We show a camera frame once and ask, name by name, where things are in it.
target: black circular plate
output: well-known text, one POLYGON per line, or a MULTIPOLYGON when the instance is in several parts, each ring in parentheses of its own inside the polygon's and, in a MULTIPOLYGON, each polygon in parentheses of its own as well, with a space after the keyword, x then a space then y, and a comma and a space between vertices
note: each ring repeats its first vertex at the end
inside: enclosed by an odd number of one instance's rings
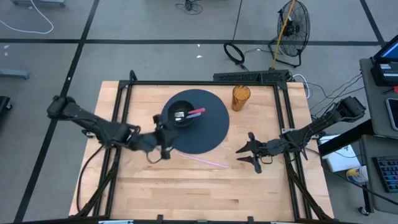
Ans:
POLYGON ((229 128, 229 114, 220 98, 205 90, 185 90, 171 97, 162 110, 162 118, 167 118, 169 106, 185 100, 195 109, 206 108, 206 112, 194 119, 186 127, 169 125, 178 132, 178 138, 172 146, 176 150, 189 154, 201 154, 217 147, 225 138, 229 128))

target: white wire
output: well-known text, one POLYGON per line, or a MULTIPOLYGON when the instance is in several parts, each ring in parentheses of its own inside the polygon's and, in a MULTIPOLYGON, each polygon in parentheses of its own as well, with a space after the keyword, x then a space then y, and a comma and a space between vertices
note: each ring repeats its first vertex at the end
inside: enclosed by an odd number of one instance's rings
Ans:
POLYGON ((308 86, 308 83, 307 83, 306 79, 305 79, 304 76, 302 76, 301 74, 295 74, 295 75, 293 76, 293 78, 296 77, 296 76, 300 76, 300 77, 304 80, 304 83, 305 83, 305 85, 307 86, 307 91, 308 91, 307 99, 309 99, 310 96, 311 96, 311 92, 310 92, 310 87, 308 86))
POLYGON ((49 24, 51 25, 51 29, 50 29, 49 31, 47 31, 47 32, 37 32, 37 31, 20 30, 20 29, 12 28, 11 26, 7 25, 7 24, 6 24, 5 22, 3 22, 2 20, 0 20, 0 22, 1 22, 2 24, 4 24, 6 27, 8 27, 8 28, 10 28, 10 29, 12 29, 12 30, 18 31, 18 32, 25 32, 25 33, 30 33, 30 34, 49 34, 49 33, 54 29, 54 25, 49 21, 49 19, 47 19, 47 18, 42 14, 42 12, 39 11, 39 9, 38 9, 38 8, 36 7, 36 5, 34 4, 33 0, 30 0, 30 2, 32 3, 33 7, 35 7, 35 9, 37 10, 37 12, 38 12, 40 15, 42 15, 42 17, 43 17, 47 22, 49 22, 49 24))

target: pink pen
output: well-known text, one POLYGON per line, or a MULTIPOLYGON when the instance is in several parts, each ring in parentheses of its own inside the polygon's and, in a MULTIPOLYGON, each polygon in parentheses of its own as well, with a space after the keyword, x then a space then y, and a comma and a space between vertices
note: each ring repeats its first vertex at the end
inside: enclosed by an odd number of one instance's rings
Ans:
POLYGON ((196 109, 193 111, 189 111, 188 114, 194 114, 194 113, 204 113, 205 109, 204 108, 200 108, 200 109, 196 109))

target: wooden table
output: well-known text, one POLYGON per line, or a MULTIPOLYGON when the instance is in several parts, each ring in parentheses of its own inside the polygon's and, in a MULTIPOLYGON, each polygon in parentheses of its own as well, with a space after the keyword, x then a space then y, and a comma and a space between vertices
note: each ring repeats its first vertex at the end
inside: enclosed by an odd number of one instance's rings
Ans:
MULTIPOLYGON (((95 114, 111 120, 118 82, 103 82, 95 114)), ((127 122, 141 127, 141 133, 152 132, 152 116, 160 113, 174 94, 199 88, 219 96, 228 109, 230 125, 226 138, 214 150, 194 157, 228 166, 228 169, 194 161, 171 153, 171 160, 149 164, 141 151, 122 150, 118 178, 114 193, 112 219, 156 219, 163 214, 165 220, 230 220, 245 221, 253 216, 255 221, 293 221, 292 202, 287 182, 283 155, 274 157, 271 165, 262 165, 262 173, 236 158, 250 153, 235 154, 253 132, 262 142, 278 138, 280 134, 275 98, 272 87, 250 86, 251 97, 240 112, 231 109, 233 86, 191 85, 134 85, 127 122)), ((297 128, 311 122, 307 99, 302 83, 288 83, 290 102, 297 128)), ((121 108, 125 96, 122 96, 121 108)), ((284 111, 285 127, 287 116, 284 111)), ((82 164, 100 145, 89 139, 82 164)), ((317 150, 315 141, 309 148, 317 150)), ((307 189, 325 213, 333 217, 328 189, 318 155, 308 152, 303 168, 307 189)), ((98 186, 104 151, 88 165, 82 180, 81 206, 92 196, 98 186)), ((159 152, 150 154, 156 159, 159 152)), ((300 216, 304 217, 302 196, 298 192, 300 216)), ((101 212, 107 193, 103 194, 101 212)), ((76 214, 76 193, 70 214, 76 214)))

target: yellow object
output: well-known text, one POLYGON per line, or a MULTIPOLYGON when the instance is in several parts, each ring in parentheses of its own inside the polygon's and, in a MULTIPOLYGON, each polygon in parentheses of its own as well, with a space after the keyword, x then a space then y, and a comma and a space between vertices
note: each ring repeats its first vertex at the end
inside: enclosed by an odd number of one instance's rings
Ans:
POLYGON ((290 4, 289 11, 288 11, 287 16, 286 16, 286 18, 285 18, 284 25, 282 26, 282 29, 281 29, 280 32, 279 32, 278 42, 277 42, 277 44, 276 44, 276 50, 275 50, 275 54, 274 54, 274 61, 272 62, 271 68, 275 68, 275 62, 276 62, 276 57, 278 56, 277 52, 278 52, 278 50, 279 50, 280 40, 281 40, 281 38, 282 38, 282 34, 284 33, 284 29, 285 29, 287 20, 289 19, 290 13, 292 13, 292 9, 293 9, 293 6, 294 6, 294 3, 295 3, 295 2, 296 2, 296 0, 292 0, 292 3, 290 4))

